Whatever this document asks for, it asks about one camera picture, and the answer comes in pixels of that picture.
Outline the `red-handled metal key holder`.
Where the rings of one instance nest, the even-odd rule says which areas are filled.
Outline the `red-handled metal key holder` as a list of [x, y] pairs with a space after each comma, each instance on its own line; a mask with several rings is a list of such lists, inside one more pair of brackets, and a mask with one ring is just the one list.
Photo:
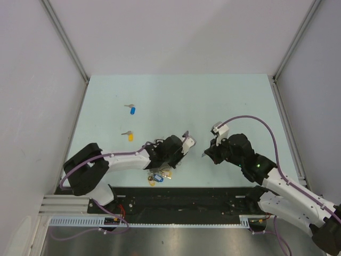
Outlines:
[[182, 164], [182, 161], [178, 162], [175, 167], [171, 167], [169, 164], [167, 163], [164, 163], [162, 164], [160, 167], [158, 168], [154, 168], [154, 169], [149, 169], [148, 170], [148, 174], [149, 175], [152, 175], [152, 174], [158, 174], [160, 176], [163, 177], [163, 172], [166, 172], [166, 171], [171, 171], [173, 172], [177, 167], [179, 167], [180, 165]]

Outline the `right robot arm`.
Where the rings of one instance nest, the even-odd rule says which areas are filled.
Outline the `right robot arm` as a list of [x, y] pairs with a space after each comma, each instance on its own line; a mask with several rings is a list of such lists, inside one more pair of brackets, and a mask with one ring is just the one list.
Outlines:
[[204, 154], [214, 164], [226, 161], [240, 167], [247, 180], [257, 184], [247, 195], [250, 213], [272, 213], [307, 233], [325, 253], [339, 255], [340, 205], [281, 175], [279, 166], [256, 153], [244, 134], [234, 134], [219, 143], [212, 139]]

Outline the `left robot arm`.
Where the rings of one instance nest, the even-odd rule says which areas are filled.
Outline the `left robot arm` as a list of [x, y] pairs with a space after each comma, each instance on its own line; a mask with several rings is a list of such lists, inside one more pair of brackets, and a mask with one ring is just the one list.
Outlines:
[[71, 189], [73, 195], [86, 195], [106, 213], [117, 209], [118, 201], [112, 186], [105, 182], [111, 172], [127, 170], [174, 169], [196, 144], [187, 132], [182, 137], [146, 142], [139, 150], [105, 153], [97, 143], [89, 143], [63, 164], [62, 190]]

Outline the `blue tag on holder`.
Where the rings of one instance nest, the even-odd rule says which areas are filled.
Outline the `blue tag on holder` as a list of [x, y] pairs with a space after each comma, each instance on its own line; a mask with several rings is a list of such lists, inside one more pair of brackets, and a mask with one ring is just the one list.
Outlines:
[[152, 174], [148, 177], [148, 181], [154, 181], [155, 183], [160, 183], [164, 181], [164, 178], [158, 174]]

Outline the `key with yellow tag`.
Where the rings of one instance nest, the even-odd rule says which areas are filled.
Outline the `key with yellow tag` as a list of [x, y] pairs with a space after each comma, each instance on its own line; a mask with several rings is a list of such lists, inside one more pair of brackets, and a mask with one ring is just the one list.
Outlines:
[[129, 142], [132, 142], [134, 140], [134, 134], [132, 131], [127, 131], [125, 133], [122, 133], [122, 135], [126, 135]]

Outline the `right aluminium corner post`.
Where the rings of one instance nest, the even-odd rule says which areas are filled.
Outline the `right aluminium corner post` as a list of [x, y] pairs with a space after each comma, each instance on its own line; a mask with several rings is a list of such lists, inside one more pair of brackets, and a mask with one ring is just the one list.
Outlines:
[[287, 63], [289, 62], [291, 56], [294, 54], [296, 48], [299, 45], [299, 42], [302, 40], [306, 30], [308, 29], [310, 23], [314, 19], [315, 15], [317, 14], [321, 4], [323, 4], [323, 0], [313, 0], [310, 7], [308, 8], [307, 13], [305, 14], [301, 24], [299, 25], [293, 39], [291, 40], [289, 47], [287, 48], [282, 60], [280, 61], [277, 69], [275, 70], [274, 74], [272, 75], [272, 80], [277, 82], [280, 78], [282, 72], [284, 71]]

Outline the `aluminium corner post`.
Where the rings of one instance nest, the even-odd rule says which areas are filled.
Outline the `aluminium corner post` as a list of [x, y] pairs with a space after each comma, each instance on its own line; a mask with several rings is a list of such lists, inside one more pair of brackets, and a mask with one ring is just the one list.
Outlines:
[[323, 0], [313, 0], [310, 7], [308, 8], [307, 13], [305, 14], [301, 24], [299, 25], [293, 39], [291, 40], [289, 47], [287, 48], [282, 60], [280, 61], [277, 69], [275, 70], [274, 74], [272, 75], [272, 80], [277, 82], [280, 78], [282, 72], [284, 71], [287, 63], [289, 62], [291, 56], [294, 54], [296, 48], [299, 45], [299, 42], [302, 40], [306, 30], [308, 29], [310, 23], [314, 19], [315, 15], [317, 14], [321, 4], [323, 4]]
[[72, 42], [67, 35], [62, 22], [60, 21], [51, 1], [49, 0], [39, 0], [42, 5], [43, 10], [46, 12], [53, 28], [55, 29], [59, 39], [61, 40], [66, 52], [69, 54], [71, 60], [73, 61], [76, 69], [78, 70], [80, 76], [82, 77], [83, 81], [86, 85], [88, 85], [90, 81], [90, 77], [88, 76]]

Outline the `left aluminium corner post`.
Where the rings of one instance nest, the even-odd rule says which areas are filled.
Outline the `left aluminium corner post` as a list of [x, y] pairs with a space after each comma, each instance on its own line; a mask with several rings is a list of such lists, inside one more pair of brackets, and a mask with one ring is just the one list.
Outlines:
[[88, 85], [90, 81], [90, 77], [88, 76], [72, 42], [67, 35], [62, 22], [60, 21], [51, 1], [49, 0], [39, 0], [42, 5], [43, 10], [46, 12], [53, 28], [55, 29], [59, 39], [61, 40], [66, 52], [69, 54], [71, 60], [73, 61], [76, 69], [78, 70], [80, 76], [82, 77], [83, 81], [86, 85]]

